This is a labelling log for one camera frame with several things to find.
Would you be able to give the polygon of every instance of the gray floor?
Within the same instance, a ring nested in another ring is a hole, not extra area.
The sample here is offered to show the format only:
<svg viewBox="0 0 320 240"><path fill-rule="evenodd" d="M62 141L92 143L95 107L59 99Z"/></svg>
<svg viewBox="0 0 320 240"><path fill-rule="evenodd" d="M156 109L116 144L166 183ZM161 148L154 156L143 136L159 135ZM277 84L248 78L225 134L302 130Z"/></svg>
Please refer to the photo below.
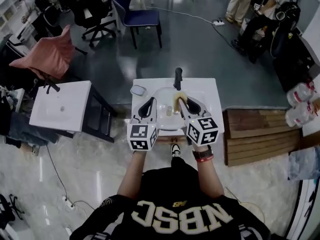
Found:
<svg viewBox="0 0 320 240"><path fill-rule="evenodd" d="M116 194L132 156L126 133L125 123L116 120L111 131L114 144L78 133L74 139L61 137L57 144L48 145L72 202L84 200L97 208L102 200ZM182 145L182 157L196 168L191 149L191 146ZM299 187L298 181L288 180L288 154L227 167L221 136L212 150L225 195L232 197L229 189L241 202L253 203L245 207L261 220L264 217L273 233L283 236ZM144 171L169 167L170 162L170 147L156 143L147 154ZM23 155L14 146L0 144L0 192L6 198L9 194L18 196L19 205L25 211L23 218L37 240L67 240L65 227L74 231L92 213L85 203L77 203L74 210L65 206L62 201L65 191L46 147L35 157Z"/></svg>
<svg viewBox="0 0 320 240"><path fill-rule="evenodd" d="M224 17L229 1L154 0L154 6L211 21ZM146 5L150 6L150 0L146 0ZM105 36L96 42L94 49L90 49L88 41L81 39L85 29L75 25L73 14L69 12L64 16L62 25L71 24L72 41L89 51L86 57L77 55L71 70L81 78L91 80L111 104L131 103L133 79L170 78L174 76L175 68L181 67L184 77L215 78L223 109L288 106L268 52L252 64L247 57L230 48L203 20L160 11L160 21L162 49L155 27L140 28L140 35L136 36L137 50L133 47L130 31L125 28L116 39ZM239 32L237 26L228 22L216 28L229 42Z"/></svg>

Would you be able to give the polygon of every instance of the sponge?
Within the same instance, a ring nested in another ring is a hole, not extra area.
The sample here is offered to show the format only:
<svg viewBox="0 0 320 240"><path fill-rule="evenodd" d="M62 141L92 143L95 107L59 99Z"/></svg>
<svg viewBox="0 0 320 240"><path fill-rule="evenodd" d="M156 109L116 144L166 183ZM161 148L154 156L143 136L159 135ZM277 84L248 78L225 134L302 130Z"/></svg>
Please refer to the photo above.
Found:
<svg viewBox="0 0 320 240"><path fill-rule="evenodd" d="M182 99L185 103L188 102L188 97L183 91L177 92L173 96L173 111L174 112L180 112L181 111L181 108L180 108L180 105L179 105L179 99Z"/></svg>

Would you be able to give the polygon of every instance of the sink basin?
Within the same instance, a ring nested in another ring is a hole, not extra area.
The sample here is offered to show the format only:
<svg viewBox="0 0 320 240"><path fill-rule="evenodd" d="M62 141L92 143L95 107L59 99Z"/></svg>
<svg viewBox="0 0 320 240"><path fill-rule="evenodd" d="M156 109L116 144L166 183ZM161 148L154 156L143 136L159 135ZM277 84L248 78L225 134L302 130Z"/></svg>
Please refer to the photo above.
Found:
<svg viewBox="0 0 320 240"><path fill-rule="evenodd" d="M64 131L81 132L87 100L91 88L90 81L57 84L60 91L48 86L38 89L30 125Z"/></svg>
<svg viewBox="0 0 320 240"><path fill-rule="evenodd" d="M181 130L184 127L184 120L180 113L167 116L167 109L168 107L173 109L173 96L178 92L173 88L174 78L135 79L133 84L144 87L146 93L144 96L132 96L132 109L153 96L157 101L157 127L160 129L158 135L184 135ZM187 96L202 102L211 113L218 126L219 133L225 132L218 89L214 78L183 78L181 92L185 92Z"/></svg>

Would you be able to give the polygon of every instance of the blue chair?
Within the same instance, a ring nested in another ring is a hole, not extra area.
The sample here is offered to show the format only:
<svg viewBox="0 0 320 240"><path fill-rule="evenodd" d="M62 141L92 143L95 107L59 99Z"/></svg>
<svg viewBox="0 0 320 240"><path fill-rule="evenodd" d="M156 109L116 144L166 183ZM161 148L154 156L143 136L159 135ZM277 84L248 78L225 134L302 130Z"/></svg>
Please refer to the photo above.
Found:
<svg viewBox="0 0 320 240"><path fill-rule="evenodd" d="M159 19L158 10L130 10L129 5L131 0L112 0L115 9L120 17L123 25L130 27L131 36L133 40L134 48L137 49L137 43L134 33L134 28L136 28L136 33L139 35L139 27L156 27L156 32L158 35L159 45L162 48L161 42L161 25Z"/></svg>

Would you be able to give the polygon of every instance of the orange fabric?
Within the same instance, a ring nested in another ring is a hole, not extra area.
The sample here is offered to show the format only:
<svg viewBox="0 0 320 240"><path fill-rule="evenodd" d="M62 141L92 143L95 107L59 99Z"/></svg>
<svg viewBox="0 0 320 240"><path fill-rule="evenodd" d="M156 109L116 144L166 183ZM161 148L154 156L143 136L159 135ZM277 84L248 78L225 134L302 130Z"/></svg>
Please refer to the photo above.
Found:
<svg viewBox="0 0 320 240"><path fill-rule="evenodd" d="M9 65L30 69L40 79L44 77L38 70L61 79L68 70L74 54L75 47L70 36L70 25L67 25L60 36L41 38L27 56L16 59Z"/></svg>

